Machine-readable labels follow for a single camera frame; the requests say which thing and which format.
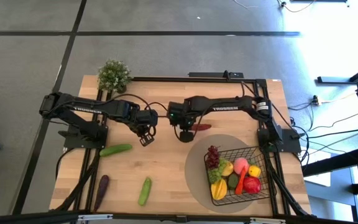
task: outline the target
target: cucumber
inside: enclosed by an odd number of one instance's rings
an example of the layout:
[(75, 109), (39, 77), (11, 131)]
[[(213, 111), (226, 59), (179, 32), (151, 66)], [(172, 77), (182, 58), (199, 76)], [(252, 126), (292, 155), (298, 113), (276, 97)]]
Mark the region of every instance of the cucumber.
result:
[(110, 156), (118, 152), (124, 152), (126, 150), (132, 149), (131, 144), (118, 144), (115, 146), (109, 146), (105, 149), (100, 150), (99, 155), (101, 157)]
[(140, 191), (139, 200), (137, 201), (140, 206), (144, 206), (146, 204), (151, 188), (152, 179), (150, 179), (150, 177), (146, 177), (143, 183), (142, 191)]

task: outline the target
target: wooden table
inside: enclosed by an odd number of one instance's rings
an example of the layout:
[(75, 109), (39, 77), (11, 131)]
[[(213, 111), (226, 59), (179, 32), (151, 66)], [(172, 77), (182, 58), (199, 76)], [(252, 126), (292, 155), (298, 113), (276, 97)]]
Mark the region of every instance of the wooden table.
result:
[[(96, 99), (98, 92), (96, 81), (96, 76), (84, 76), (79, 96)], [(289, 120), (281, 81), (267, 80), (267, 87), (269, 98), (284, 117)], [(168, 106), (169, 101), (183, 102), (184, 98), (195, 95), (204, 95), (208, 98), (237, 96), (241, 94), (241, 86), (238, 83), (132, 82), (127, 87), (127, 93), (139, 95), (149, 103), (158, 101)], [(246, 90), (246, 95), (252, 95), (252, 93)], [(142, 108), (145, 106), (137, 98), (128, 96), (122, 97), (122, 99), (138, 103)], [(152, 108), (158, 114), (166, 113), (159, 105), (153, 105)], [(91, 114), (89, 113), (79, 114), (84, 119), (91, 119)], [(286, 124), (277, 113), (274, 114), (274, 118), (278, 124), (286, 127)], [(98, 182), (102, 175), (108, 175), (111, 178), (111, 182), (98, 211), (177, 215), (272, 216), (272, 208), (268, 198), (253, 201), (246, 209), (230, 214), (219, 214), (208, 210), (193, 198), (185, 180), (185, 160), (194, 143), (211, 134), (230, 134), (249, 146), (257, 145), (256, 129), (258, 128), (258, 122), (245, 112), (210, 113), (203, 118), (203, 123), (212, 124), (212, 128), (199, 132), (194, 141), (182, 143), (175, 137), (168, 119), (160, 118), (155, 141), (147, 147), (142, 147), (139, 138), (127, 126), (108, 121), (107, 145), (130, 143), (133, 145), (133, 149), (114, 156), (104, 157), (100, 160), (93, 198), (96, 196)], [(84, 151), (84, 149), (75, 149), (62, 159), (50, 208), (59, 206), (76, 185), (80, 176)], [(308, 195), (299, 161), (290, 153), (281, 153), (280, 156), (287, 188), (302, 208), (310, 213)], [(141, 207), (137, 204), (137, 200), (143, 181), (147, 176), (153, 180), (153, 186), (147, 205)], [(80, 208), (85, 207), (87, 192), (88, 186), (86, 185)], [(283, 213), (279, 192), (276, 198), (278, 211)]]

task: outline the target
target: wire basket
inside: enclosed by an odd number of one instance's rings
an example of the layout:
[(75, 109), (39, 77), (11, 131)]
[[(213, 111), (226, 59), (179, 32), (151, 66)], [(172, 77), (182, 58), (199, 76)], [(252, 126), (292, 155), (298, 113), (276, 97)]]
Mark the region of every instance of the wire basket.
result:
[[(260, 176), (259, 180), (262, 184), (262, 188), (259, 193), (257, 194), (248, 194), (245, 191), (242, 191), (242, 194), (236, 195), (234, 193), (234, 190), (227, 190), (226, 196), (222, 198), (221, 200), (214, 200), (212, 197), (211, 189), (209, 189), (212, 203), (216, 206), (221, 205), (230, 205), (234, 203), (241, 203), (241, 202), (250, 202), (253, 200), (259, 200), (264, 198), (269, 198), (269, 185), (267, 180), (267, 174), (266, 174), (266, 167), (264, 162), (264, 155), (260, 152), (260, 150), (257, 150), (259, 147), (245, 147), (240, 149), (232, 149), (232, 150), (226, 150), (226, 151), (219, 151), (219, 157), (225, 158), (226, 160), (234, 163), (234, 161), (237, 158), (246, 158), (250, 164), (257, 165), (260, 168)], [(209, 182), (209, 186), (211, 186), (211, 182), (208, 178), (208, 166), (206, 164), (207, 154), (204, 156), (204, 163), (205, 163), (205, 171), (207, 175), (207, 179)]]

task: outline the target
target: red apple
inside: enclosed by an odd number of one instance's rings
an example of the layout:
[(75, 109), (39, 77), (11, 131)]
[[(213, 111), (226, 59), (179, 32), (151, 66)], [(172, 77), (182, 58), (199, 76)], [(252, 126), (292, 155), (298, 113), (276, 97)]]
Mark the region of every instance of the red apple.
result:
[(242, 186), (248, 194), (259, 193), (262, 188), (260, 180), (256, 177), (246, 177), (242, 183)]

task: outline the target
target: potted plant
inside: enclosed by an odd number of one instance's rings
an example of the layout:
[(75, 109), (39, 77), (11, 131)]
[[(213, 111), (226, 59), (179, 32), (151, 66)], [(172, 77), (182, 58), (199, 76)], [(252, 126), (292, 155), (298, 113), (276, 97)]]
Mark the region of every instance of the potted plant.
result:
[(98, 83), (100, 90), (108, 92), (124, 93), (127, 84), (131, 82), (130, 70), (122, 61), (107, 60), (103, 67), (99, 68)]

